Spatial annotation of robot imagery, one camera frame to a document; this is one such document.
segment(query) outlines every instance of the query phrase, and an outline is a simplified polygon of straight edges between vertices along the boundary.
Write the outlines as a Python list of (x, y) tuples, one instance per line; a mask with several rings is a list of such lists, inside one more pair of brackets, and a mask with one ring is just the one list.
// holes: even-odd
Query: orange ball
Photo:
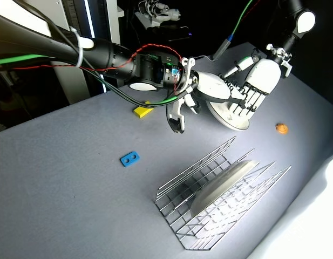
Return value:
[(289, 132), (288, 126), (283, 123), (278, 123), (275, 128), (280, 134), (287, 134)]

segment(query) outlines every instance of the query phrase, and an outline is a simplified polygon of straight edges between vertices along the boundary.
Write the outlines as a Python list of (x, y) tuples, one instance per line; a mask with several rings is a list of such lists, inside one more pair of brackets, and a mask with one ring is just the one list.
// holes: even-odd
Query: blue block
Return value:
[(131, 164), (140, 160), (140, 156), (135, 152), (131, 152), (121, 158), (121, 162), (125, 167), (130, 166)]

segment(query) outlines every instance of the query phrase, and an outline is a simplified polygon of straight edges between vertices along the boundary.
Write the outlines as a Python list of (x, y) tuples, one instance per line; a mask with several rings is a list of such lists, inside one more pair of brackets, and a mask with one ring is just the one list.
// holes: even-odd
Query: robotic arm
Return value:
[[(186, 104), (197, 114), (197, 98), (206, 100), (209, 109), (223, 124), (243, 130), (247, 128), (247, 121), (249, 126), (249, 118), (262, 100), (277, 84), (281, 74), (280, 66), (288, 65), (291, 46), (310, 30), (309, 14), (314, 14), (301, 5), (288, 5), (289, 2), (298, 3), (299, 0), (282, 2), (288, 6), (287, 10), (291, 12), (290, 17), (296, 21), (296, 26), (281, 47), (276, 49), (269, 45), (272, 54), (267, 59), (257, 62), (256, 57), (251, 57), (251, 60), (243, 60), (232, 70), (232, 73), (241, 71), (257, 62), (242, 88), (232, 85), (225, 78), (193, 71), (195, 59), (181, 58), (169, 47), (149, 44), (152, 47), (163, 47), (163, 51), (146, 51), (141, 48), (132, 53), (123, 46), (103, 39), (76, 37), (66, 30), (62, 30), (62, 33), (74, 45), (83, 49), (84, 58), (104, 76), (125, 80), (131, 88), (139, 91), (173, 90), (173, 107), (168, 113), (173, 131), (182, 133), (185, 129), (184, 116), (180, 113), (182, 104)], [(29, 10), (30, 8), (28, 4), (18, 0), (0, 1), (0, 57), (38, 54), (76, 64), (79, 61), (78, 52), (49, 27), (50, 23), (35, 11)], [(162, 101), (158, 106), (169, 103), (171, 102)]]

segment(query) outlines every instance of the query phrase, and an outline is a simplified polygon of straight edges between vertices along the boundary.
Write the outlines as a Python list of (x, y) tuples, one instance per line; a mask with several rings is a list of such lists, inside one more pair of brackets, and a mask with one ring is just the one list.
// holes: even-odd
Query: black cable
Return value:
[[(35, 8), (34, 6), (32, 6), (32, 5), (28, 4), (28, 3), (22, 2), (20, 0), (13, 0), (13, 1), (15, 3), (17, 3), (18, 5), (20, 5), (22, 8), (27, 9), (27, 10), (31, 11), (32, 13), (36, 13), (40, 17), (42, 17), (63, 38), (63, 40), (65, 40), (66, 43), (70, 47), (72, 47), (72, 49), (77, 54), (79, 54), (79, 51), (74, 46), (74, 44), (61, 32), (61, 30), (58, 28), (58, 26), (49, 17), (47, 17), (42, 12), (40, 12), (37, 8)], [(145, 108), (154, 108), (154, 107), (159, 107), (159, 106), (165, 106), (167, 104), (170, 104), (170, 103), (173, 103), (173, 102), (177, 101), (177, 99), (176, 99), (176, 100), (172, 100), (170, 102), (163, 103), (163, 104), (145, 104), (145, 103), (142, 103), (140, 101), (137, 101), (134, 98), (132, 98), (129, 95), (127, 95), (126, 93), (124, 93), (123, 91), (119, 90), (118, 88), (114, 87), (113, 85), (111, 85), (108, 82), (106, 82), (105, 80), (103, 80), (100, 77), (100, 74), (97, 71), (95, 71), (95, 68), (92, 66), (92, 64), (85, 57), (83, 58), (83, 60), (89, 66), (89, 68), (91, 68), (92, 70), (94, 70), (94, 71), (90, 71), (90, 70), (85, 69), (88, 73), (90, 73), (91, 75), (93, 75), (97, 80), (99, 80), (101, 83), (103, 83), (108, 89), (110, 89), (111, 91), (113, 91), (114, 93), (116, 93), (117, 95), (119, 95), (120, 97), (122, 97), (123, 99), (125, 99), (125, 100), (127, 100), (127, 101), (129, 101), (129, 102), (131, 102), (131, 103), (133, 103), (135, 105), (138, 105), (138, 106), (141, 106), (141, 107), (145, 107)]]

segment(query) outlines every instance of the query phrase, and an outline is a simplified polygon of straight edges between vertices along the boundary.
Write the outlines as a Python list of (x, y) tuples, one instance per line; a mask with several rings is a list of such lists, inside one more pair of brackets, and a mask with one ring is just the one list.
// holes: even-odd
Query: light strip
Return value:
[[(91, 17), (89, 2), (88, 2), (88, 0), (84, 0), (84, 1), (85, 1), (87, 20), (89, 21), (89, 25), (90, 25), (91, 37), (94, 38), (95, 34), (94, 34), (94, 28), (93, 28), (93, 23), (92, 23), (92, 17)], [(105, 85), (102, 84), (102, 86), (103, 86), (104, 93), (106, 93)]]

